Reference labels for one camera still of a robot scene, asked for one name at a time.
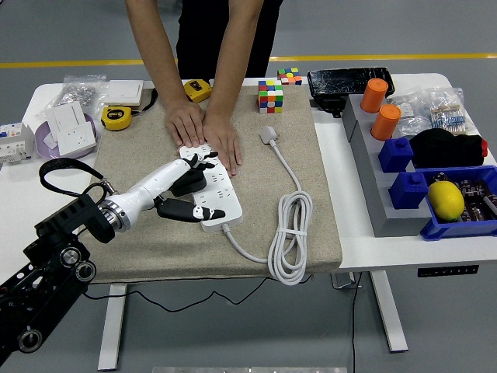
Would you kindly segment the person's right hand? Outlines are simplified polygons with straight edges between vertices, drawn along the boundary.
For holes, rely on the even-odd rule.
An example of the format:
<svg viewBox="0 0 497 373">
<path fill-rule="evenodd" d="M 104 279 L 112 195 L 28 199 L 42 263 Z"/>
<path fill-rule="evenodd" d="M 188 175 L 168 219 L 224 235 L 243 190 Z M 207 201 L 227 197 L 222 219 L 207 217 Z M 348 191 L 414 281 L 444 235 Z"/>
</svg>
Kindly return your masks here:
<svg viewBox="0 0 497 373">
<path fill-rule="evenodd" d="M 203 111 L 189 100 L 173 100 L 165 104 L 165 125 L 178 147 L 197 147 L 205 142 Z"/>
</svg>

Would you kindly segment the person's left hand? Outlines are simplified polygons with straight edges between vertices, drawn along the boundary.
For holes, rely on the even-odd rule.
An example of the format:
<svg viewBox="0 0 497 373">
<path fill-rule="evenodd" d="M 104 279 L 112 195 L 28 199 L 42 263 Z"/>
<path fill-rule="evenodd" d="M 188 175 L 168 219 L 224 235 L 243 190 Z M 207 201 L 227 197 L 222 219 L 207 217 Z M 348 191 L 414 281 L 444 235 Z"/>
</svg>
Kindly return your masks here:
<svg viewBox="0 0 497 373">
<path fill-rule="evenodd" d="M 223 113 L 207 111 L 203 119 L 203 135 L 229 176 L 236 176 L 242 164 L 242 151 L 238 133 L 231 123 L 231 117 Z"/>
</svg>

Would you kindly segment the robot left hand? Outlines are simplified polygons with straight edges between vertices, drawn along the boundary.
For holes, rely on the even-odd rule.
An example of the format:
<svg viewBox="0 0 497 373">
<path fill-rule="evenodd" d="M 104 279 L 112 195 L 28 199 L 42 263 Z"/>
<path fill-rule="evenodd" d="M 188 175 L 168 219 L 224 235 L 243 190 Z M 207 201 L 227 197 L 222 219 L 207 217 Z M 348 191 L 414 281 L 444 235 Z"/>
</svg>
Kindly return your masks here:
<svg viewBox="0 0 497 373">
<path fill-rule="evenodd" d="M 160 198 L 188 172 L 195 170 L 201 173 L 212 169 L 214 165 L 206 159 L 215 156 L 217 153 L 211 152 L 208 155 L 195 154 L 191 159 L 176 159 L 147 175 L 127 192 L 107 197 L 99 208 L 117 232 L 131 229 L 137 223 L 139 214 L 152 208 L 157 209 L 159 217 L 175 221 L 194 223 L 223 218 L 226 214 L 222 210 L 201 207 L 184 200 Z"/>
</svg>

